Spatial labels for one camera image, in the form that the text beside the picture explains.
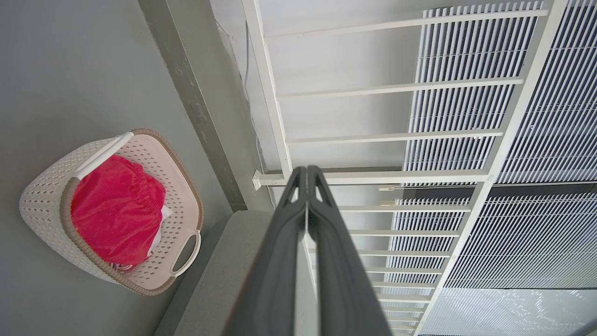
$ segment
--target gray floor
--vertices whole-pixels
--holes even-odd
[[[205,228],[230,207],[134,0],[0,3],[3,335],[151,335],[173,289],[141,297],[74,267],[21,220],[20,193],[83,143],[147,127],[190,171]]]

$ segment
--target beige basket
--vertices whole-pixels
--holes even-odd
[[[148,260],[133,270],[114,270],[81,238],[70,218],[70,204],[79,181],[111,155],[143,165],[146,173],[166,189],[165,205],[173,214],[162,223],[162,239]],[[27,186],[20,200],[21,216],[52,249],[86,272],[120,283],[142,295],[165,291],[199,253],[203,208],[193,183],[178,156],[152,130],[137,129],[83,145],[61,158]],[[187,241],[196,236],[191,257],[177,271]]]

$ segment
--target clothes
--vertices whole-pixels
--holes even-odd
[[[159,233],[165,195],[164,186],[140,164],[113,155],[77,186],[73,225],[104,261],[137,265],[147,259]]]

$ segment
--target plastic basket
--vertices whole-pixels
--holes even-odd
[[[166,189],[165,205],[173,214],[162,223],[162,239],[153,254],[130,271],[115,270],[78,234],[70,204],[79,181],[110,156],[118,154],[143,166]],[[165,291],[195,260],[201,246],[203,207],[180,159],[157,132],[137,129],[83,145],[61,158],[27,186],[20,200],[21,216],[52,249],[82,270],[119,283],[142,295]],[[190,258],[177,271],[187,241],[196,236]]]

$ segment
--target basket rim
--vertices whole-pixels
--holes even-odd
[[[131,132],[134,135],[151,136],[152,138],[156,139],[164,147],[164,149],[166,150],[168,155],[170,155],[170,157],[172,158],[172,160],[174,161],[176,166],[179,168],[179,171],[182,173],[187,184],[189,185],[189,188],[191,189],[193,196],[195,196],[197,206],[199,207],[199,218],[197,220],[197,230],[200,230],[201,227],[203,226],[203,216],[204,216],[203,204],[201,203],[201,198],[199,197],[199,194],[197,193],[195,184],[193,183],[192,179],[190,178],[189,173],[187,172],[184,164],[182,163],[182,161],[180,161],[180,158],[178,157],[178,155],[174,152],[172,147],[170,147],[168,142],[158,132],[156,132],[154,130],[134,129]],[[119,273],[114,268],[110,267],[110,264],[108,262],[104,261],[103,259],[101,259],[97,255],[97,253],[95,253],[95,251],[93,251],[91,246],[89,246],[87,244],[87,242],[79,235],[79,233],[77,232],[77,230],[72,222],[72,217],[70,215],[70,205],[71,205],[76,187],[79,185],[80,181],[81,180],[78,179],[76,176],[71,177],[69,179],[69,181],[67,182],[67,184],[62,192],[62,195],[60,197],[60,222],[62,223],[64,232],[70,238],[70,240],[73,242],[73,244],[75,244],[76,247],[79,250],[81,250],[81,252],[89,260],[91,260],[91,262],[93,262],[96,266],[98,266],[98,268],[101,269],[104,273],[106,273],[109,277],[111,277],[112,279],[114,279],[115,281],[120,283],[122,286],[125,286],[126,288],[128,288],[136,293],[139,293],[141,295],[152,296],[152,295],[158,295],[158,294],[164,292],[166,289],[168,289],[174,283],[174,281],[176,280],[176,277],[174,277],[174,276],[169,277],[168,280],[166,280],[161,286],[159,286],[155,289],[143,288],[143,287],[139,286],[138,284],[132,282],[131,280],[128,280],[127,278],[125,278],[121,273]]]

